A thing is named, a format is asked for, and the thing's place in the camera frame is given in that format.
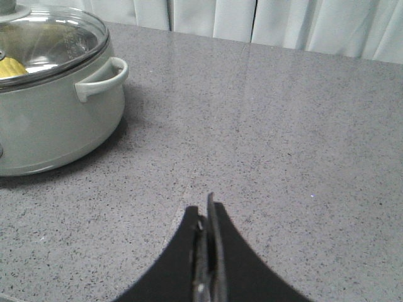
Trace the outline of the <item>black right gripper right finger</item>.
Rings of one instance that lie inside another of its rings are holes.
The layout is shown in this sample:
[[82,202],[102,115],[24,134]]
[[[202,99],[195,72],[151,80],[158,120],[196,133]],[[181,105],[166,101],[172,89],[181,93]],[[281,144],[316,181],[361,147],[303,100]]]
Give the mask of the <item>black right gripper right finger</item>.
[[207,198],[208,256],[212,301],[308,301],[254,252],[224,205]]

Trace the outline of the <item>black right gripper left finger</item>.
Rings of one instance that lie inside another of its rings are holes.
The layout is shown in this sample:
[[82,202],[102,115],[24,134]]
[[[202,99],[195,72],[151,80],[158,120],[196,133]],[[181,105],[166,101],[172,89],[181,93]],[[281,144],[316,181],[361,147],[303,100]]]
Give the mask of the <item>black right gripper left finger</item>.
[[187,207],[159,258],[116,301],[192,301],[198,221],[198,208]]

